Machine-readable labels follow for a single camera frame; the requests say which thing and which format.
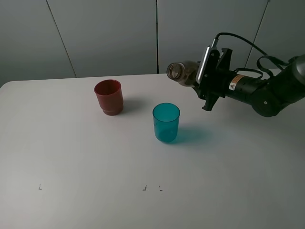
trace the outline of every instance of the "bottle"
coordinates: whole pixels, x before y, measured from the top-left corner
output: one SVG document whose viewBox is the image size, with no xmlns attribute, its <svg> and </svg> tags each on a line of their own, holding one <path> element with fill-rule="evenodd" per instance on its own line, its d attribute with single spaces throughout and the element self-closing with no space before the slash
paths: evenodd
<svg viewBox="0 0 305 229">
<path fill-rule="evenodd" d="M 195 87 L 199 63 L 184 61 L 171 63 L 166 70 L 167 77 L 185 87 Z"/>
</svg>

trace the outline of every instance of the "cup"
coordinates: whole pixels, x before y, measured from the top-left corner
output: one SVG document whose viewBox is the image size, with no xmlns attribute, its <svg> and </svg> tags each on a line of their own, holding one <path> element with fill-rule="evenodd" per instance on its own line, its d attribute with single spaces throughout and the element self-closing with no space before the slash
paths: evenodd
<svg viewBox="0 0 305 229">
<path fill-rule="evenodd" d="M 154 134 L 161 142 L 171 142 L 177 137 L 179 108 L 170 103 L 157 105 L 153 111 Z"/>
<path fill-rule="evenodd" d="M 117 80 L 99 82 L 94 92 L 106 115 L 118 115 L 123 110 L 122 86 Z"/>
</svg>

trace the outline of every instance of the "gray wall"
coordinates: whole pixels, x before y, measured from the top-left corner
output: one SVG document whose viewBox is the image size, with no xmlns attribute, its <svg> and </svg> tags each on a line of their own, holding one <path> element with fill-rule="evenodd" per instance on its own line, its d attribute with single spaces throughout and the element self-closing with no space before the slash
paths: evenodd
<svg viewBox="0 0 305 229">
<path fill-rule="evenodd" d="M 49 0 L 77 77 L 157 73 L 155 0 Z"/>
<path fill-rule="evenodd" d="M 0 29 L 0 86 L 75 77 L 45 1 L 1 0 Z"/>
<path fill-rule="evenodd" d="M 267 0 L 158 1 L 159 72 L 176 61 L 201 60 L 216 34 L 233 32 L 253 41 Z M 251 47 L 221 37 L 219 48 L 233 49 L 231 68 L 244 67 Z"/>
<path fill-rule="evenodd" d="M 272 0 L 268 3 L 255 44 L 269 55 L 288 61 L 305 53 L 305 1 Z M 247 67 L 257 68 L 262 54 L 252 49 Z M 267 60 L 268 68 L 277 68 Z"/>
</svg>

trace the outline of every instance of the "red cup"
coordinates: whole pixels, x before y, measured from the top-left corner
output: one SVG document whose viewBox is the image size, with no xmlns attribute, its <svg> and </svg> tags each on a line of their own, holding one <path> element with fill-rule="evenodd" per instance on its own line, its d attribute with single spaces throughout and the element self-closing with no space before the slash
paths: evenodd
<svg viewBox="0 0 305 229">
<path fill-rule="evenodd" d="M 122 86 L 117 80 L 99 82 L 94 92 L 106 115 L 118 115 L 123 110 Z"/>
</svg>

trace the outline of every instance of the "cup rim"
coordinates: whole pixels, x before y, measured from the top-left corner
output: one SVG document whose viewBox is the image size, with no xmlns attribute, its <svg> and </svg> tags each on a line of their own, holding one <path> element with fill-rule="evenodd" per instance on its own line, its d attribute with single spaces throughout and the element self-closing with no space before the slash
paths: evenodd
<svg viewBox="0 0 305 229">
<path fill-rule="evenodd" d="M 99 86 L 99 84 L 104 83 L 105 81 L 112 81 L 112 82 L 119 83 L 119 89 L 116 90 L 114 93 L 111 93 L 111 94 L 99 94 L 99 93 L 97 93 L 97 92 L 96 92 L 96 88 Z M 94 92 L 95 92 L 95 94 L 97 94 L 97 95 L 99 95 L 99 96 L 109 96 L 109 95 L 113 95 L 113 94 L 117 93 L 121 88 L 122 88 L 122 85 L 121 85 L 121 83 L 120 83 L 119 81 L 113 80 L 113 79 L 108 79 L 108 80 L 102 80 L 102 81 L 98 82 L 98 83 L 96 84 L 96 86 L 94 87 Z"/>
<path fill-rule="evenodd" d="M 179 107 L 177 107 L 177 109 L 178 109 L 178 111 L 179 111 L 179 114 L 178 114 L 177 118 L 175 118 L 175 119 L 173 119 L 173 120 L 171 120 L 171 121 L 162 121 L 162 120 L 160 120 L 159 118 L 157 118 L 156 116 L 154 116 L 154 113 L 153 113 L 154 110 L 156 109 L 157 106 L 162 105 L 162 104 L 171 104 L 171 105 L 174 105 L 175 107 L 177 107 L 175 104 L 172 104 L 172 103 L 160 103 L 160 104 L 156 105 L 156 106 L 154 107 L 154 109 L 152 110 L 152 115 L 153 115 L 153 117 L 154 117 L 155 119 L 157 119 L 159 122 L 162 122 L 162 123 L 171 123 L 171 122 L 176 121 L 176 120 L 180 117 L 180 109 L 179 109 Z"/>
</svg>

